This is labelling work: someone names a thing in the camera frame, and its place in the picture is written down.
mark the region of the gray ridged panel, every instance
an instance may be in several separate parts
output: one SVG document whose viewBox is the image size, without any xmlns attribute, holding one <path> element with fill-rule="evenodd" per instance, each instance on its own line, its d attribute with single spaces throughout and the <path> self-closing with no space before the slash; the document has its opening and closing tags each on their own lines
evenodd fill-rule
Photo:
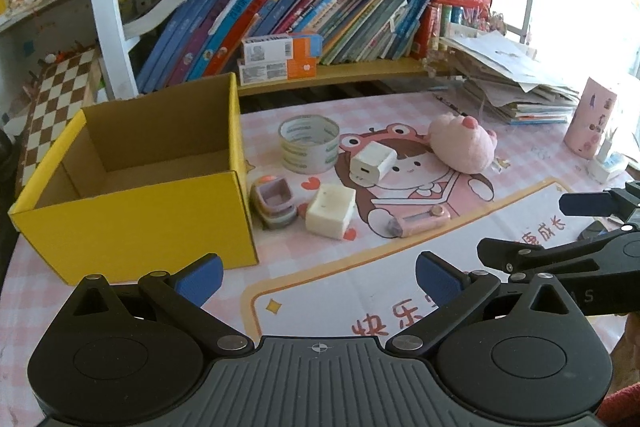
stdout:
<svg viewBox="0 0 640 427">
<path fill-rule="evenodd" d="M 187 402 L 135 427 L 504 427 L 448 397 L 418 360 L 374 338 L 268 337 L 242 359 L 216 362 Z M 566 427 L 597 427 L 593 417 Z M 41 427 L 66 427 L 45 421 Z"/>
</svg>

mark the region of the purple book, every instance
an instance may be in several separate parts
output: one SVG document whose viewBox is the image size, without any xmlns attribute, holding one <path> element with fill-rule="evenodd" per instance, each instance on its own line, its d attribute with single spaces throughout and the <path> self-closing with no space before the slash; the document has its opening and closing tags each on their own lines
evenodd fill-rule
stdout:
<svg viewBox="0 0 640 427">
<path fill-rule="evenodd" d="M 222 10 L 225 9 L 225 6 L 229 4 L 229 1 L 230 0 L 217 0 L 206 19 L 204 19 L 204 22 L 194 31 L 189 44 L 187 44 L 187 47 L 184 49 L 184 54 L 175 65 L 174 71 L 166 83 L 167 86 L 177 86 L 177 84 L 184 82 L 184 78 L 189 72 L 193 59 L 200 56 L 201 48 L 207 42 L 209 29 L 213 26 L 216 18 L 222 13 Z"/>
</svg>

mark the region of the wooden shelf board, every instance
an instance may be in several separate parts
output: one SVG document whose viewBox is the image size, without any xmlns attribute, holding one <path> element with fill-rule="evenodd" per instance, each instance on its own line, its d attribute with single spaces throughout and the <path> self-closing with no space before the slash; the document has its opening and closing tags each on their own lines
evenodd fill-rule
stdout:
<svg viewBox="0 0 640 427">
<path fill-rule="evenodd" d="M 5 15 L 0 15 L 0 33 L 2 33 L 3 31 L 9 29 L 11 26 L 13 26 L 14 24 L 20 22 L 23 19 L 26 19 L 27 17 L 30 17 L 31 15 L 33 15 L 34 13 L 38 13 L 38 12 L 42 12 L 44 9 L 47 9 L 48 7 L 52 6 L 53 4 L 59 3 L 61 0 L 51 0 L 49 2 L 46 2 L 44 4 L 39 5 L 37 8 L 32 8 L 30 10 L 25 10 L 24 12 L 20 12 L 16 15 L 13 15 L 11 17 L 6 17 Z"/>
<path fill-rule="evenodd" d="M 260 94 L 264 92 L 300 89 L 302 87 L 329 86 L 345 84 L 347 82 L 363 82 L 366 80 L 381 80 L 399 76 L 425 74 L 418 60 L 400 58 L 399 60 L 374 60 L 357 64 L 338 64 L 336 66 L 318 66 L 318 75 L 313 78 L 297 80 L 279 80 L 239 86 L 239 96 Z"/>
</svg>

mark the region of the stack of papers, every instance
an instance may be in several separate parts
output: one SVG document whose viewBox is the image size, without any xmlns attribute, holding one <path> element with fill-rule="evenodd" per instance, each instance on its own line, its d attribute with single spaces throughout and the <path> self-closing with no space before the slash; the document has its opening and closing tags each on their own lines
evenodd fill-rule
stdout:
<svg viewBox="0 0 640 427">
<path fill-rule="evenodd" d="M 508 123 L 566 123 L 578 105 L 586 79 L 546 68 L 499 32 L 440 39 L 456 49 L 466 92 Z"/>
</svg>

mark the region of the cartoon girl illustration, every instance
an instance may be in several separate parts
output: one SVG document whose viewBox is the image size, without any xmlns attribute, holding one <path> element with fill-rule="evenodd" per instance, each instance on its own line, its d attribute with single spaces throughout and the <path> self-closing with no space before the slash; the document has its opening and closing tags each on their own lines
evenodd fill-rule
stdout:
<svg viewBox="0 0 640 427">
<path fill-rule="evenodd" d="M 451 216 L 472 211 L 494 199 L 494 187 L 482 174 L 461 174 L 434 155 L 425 136 L 402 123 L 384 130 L 373 128 L 365 134 L 340 136 L 335 172 L 346 187 L 356 190 L 360 218 L 373 232 L 393 237 L 388 230 L 392 216 L 411 216 L 427 212 L 434 204 L 446 206 Z M 377 141 L 398 154 L 391 171 L 372 185 L 350 173 L 351 156 L 369 142 Z"/>
</svg>

